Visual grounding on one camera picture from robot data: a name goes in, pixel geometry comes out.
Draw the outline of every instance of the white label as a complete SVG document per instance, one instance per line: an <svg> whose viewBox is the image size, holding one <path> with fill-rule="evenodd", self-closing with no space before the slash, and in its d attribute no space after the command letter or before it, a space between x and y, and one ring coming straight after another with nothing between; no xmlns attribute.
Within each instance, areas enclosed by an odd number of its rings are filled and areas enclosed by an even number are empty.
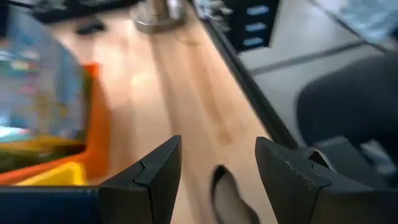
<svg viewBox="0 0 398 224"><path fill-rule="evenodd" d="M269 12L269 8L267 6L253 6L250 7L246 10L246 13L249 14L250 16L258 16L261 14L265 14Z"/></svg>
<svg viewBox="0 0 398 224"><path fill-rule="evenodd" d="M245 45L246 47L250 47L253 45L257 45L257 44L261 44L263 43L263 39L260 37L255 37L255 38L250 38L250 39L246 39L243 41L243 45Z"/></svg>
<svg viewBox="0 0 398 224"><path fill-rule="evenodd" d="M254 24L248 24L245 26L246 31L248 32L255 32L255 31L259 31L259 30L265 30L266 29L266 25L263 24L262 22L257 22Z"/></svg>

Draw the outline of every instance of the metal faucet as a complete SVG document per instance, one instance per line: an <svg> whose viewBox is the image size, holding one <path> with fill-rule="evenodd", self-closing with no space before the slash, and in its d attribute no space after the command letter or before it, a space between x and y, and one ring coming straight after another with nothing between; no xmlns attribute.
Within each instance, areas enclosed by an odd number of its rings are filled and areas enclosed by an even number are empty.
<svg viewBox="0 0 398 224"><path fill-rule="evenodd" d="M145 0L138 5L134 24L146 34L156 34L184 25L184 0Z"/></svg>

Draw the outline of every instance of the wood grain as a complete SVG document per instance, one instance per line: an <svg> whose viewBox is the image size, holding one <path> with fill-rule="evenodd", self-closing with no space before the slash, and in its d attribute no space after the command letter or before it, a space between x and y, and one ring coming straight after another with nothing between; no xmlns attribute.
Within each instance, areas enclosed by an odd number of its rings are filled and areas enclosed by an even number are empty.
<svg viewBox="0 0 398 224"><path fill-rule="evenodd" d="M182 178L172 223L216 223L209 184L217 164L236 176L262 223L276 223L254 157L256 137L268 135L192 11L183 28L159 35L135 30L127 10L100 18L108 31L90 37L74 34L81 21L51 28L82 63L102 64L113 115L109 174L181 134Z"/></svg>

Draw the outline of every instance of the plastic container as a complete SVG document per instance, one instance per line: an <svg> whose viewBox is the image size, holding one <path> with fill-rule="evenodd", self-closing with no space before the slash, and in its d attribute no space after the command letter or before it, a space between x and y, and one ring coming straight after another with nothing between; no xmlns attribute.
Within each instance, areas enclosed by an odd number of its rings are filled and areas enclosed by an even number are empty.
<svg viewBox="0 0 398 224"><path fill-rule="evenodd" d="M398 1L349 0L340 19L363 39L377 44L398 27Z"/></svg>
<svg viewBox="0 0 398 224"><path fill-rule="evenodd" d="M102 177L108 173L111 113L98 77L100 66L92 63L85 65L84 68L93 78L86 149L80 154L2 173L0 185L16 184L66 162L83 164L88 179Z"/></svg>
<svg viewBox="0 0 398 224"><path fill-rule="evenodd" d="M67 162L57 168L19 182L19 186L26 185L87 185L85 169L77 162Z"/></svg>

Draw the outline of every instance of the black cabinet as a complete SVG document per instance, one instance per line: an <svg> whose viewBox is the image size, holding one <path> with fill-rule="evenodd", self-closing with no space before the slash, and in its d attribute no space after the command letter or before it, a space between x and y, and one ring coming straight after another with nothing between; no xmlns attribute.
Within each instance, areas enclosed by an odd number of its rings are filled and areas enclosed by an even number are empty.
<svg viewBox="0 0 398 224"><path fill-rule="evenodd" d="M395 37L396 41L398 41L398 29L396 29L392 35Z"/></svg>
<svg viewBox="0 0 398 224"><path fill-rule="evenodd" d="M225 3L233 10L226 18L227 36L236 51L270 46L279 0L229 0Z"/></svg>

